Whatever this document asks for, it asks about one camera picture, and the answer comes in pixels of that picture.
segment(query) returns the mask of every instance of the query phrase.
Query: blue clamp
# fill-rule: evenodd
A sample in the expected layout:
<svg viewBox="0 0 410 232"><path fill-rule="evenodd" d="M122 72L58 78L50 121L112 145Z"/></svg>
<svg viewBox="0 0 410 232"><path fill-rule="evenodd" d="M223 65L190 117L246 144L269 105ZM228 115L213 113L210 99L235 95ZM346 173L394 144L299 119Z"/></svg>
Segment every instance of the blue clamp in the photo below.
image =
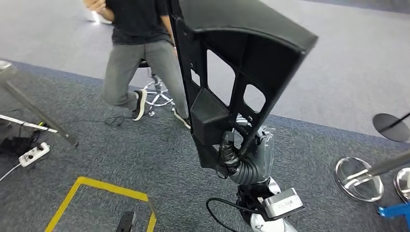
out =
<svg viewBox="0 0 410 232"><path fill-rule="evenodd" d="M394 218L397 216L405 216L407 221L407 226L410 229L410 203L398 204L389 207L379 206L378 212L382 217Z"/></svg>

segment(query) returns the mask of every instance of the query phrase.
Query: gray jeans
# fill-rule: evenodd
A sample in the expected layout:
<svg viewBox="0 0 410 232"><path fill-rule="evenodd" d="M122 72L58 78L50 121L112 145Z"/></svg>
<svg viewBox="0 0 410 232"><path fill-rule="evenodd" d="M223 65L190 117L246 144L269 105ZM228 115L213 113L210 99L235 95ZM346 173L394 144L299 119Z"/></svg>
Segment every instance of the gray jeans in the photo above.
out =
<svg viewBox="0 0 410 232"><path fill-rule="evenodd" d="M128 85L145 59L169 89L175 108L182 118L188 118L187 100L178 61L170 43L159 41L142 45L113 45L105 72L102 98L110 105L135 110L137 96Z"/></svg>

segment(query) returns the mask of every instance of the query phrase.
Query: person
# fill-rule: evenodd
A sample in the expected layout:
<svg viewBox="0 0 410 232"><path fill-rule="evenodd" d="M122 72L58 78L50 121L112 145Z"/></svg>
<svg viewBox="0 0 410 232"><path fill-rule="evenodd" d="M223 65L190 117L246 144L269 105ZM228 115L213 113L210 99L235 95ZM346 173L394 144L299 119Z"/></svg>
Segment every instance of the person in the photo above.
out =
<svg viewBox="0 0 410 232"><path fill-rule="evenodd" d="M83 0L91 11L113 23L113 48L108 60L103 99L131 110L133 120L144 115L147 92L129 91L141 59L145 59L169 89L174 115L190 129L185 90L180 75L166 0Z"/></svg>

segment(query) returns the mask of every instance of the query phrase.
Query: person's hand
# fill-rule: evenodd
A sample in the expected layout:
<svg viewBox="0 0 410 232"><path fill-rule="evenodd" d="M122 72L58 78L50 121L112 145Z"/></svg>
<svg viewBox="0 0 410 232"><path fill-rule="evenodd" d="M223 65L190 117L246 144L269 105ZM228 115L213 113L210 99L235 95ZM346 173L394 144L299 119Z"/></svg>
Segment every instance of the person's hand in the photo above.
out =
<svg viewBox="0 0 410 232"><path fill-rule="evenodd" d="M100 13L102 10L105 9L105 0L83 0L85 6L91 10L95 11L97 13Z"/></svg>

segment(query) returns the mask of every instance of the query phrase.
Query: sneaker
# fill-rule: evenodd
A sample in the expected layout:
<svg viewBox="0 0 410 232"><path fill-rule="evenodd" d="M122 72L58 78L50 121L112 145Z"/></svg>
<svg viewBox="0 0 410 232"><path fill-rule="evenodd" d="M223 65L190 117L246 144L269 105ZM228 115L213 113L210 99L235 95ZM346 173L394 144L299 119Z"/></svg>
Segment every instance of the sneaker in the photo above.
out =
<svg viewBox="0 0 410 232"><path fill-rule="evenodd" d="M189 118L182 118L181 116L179 116L178 112L176 111L176 109L174 109L174 116L176 118L178 118L181 122L184 123L184 126L188 129L191 129L191 121Z"/></svg>
<svg viewBox="0 0 410 232"><path fill-rule="evenodd" d="M146 90L145 89L140 89L137 91L134 91L138 95L138 100L137 100L137 108L132 111L132 119L134 121L138 121L144 116L144 110L145 110L145 101L146 101Z"/></svg>

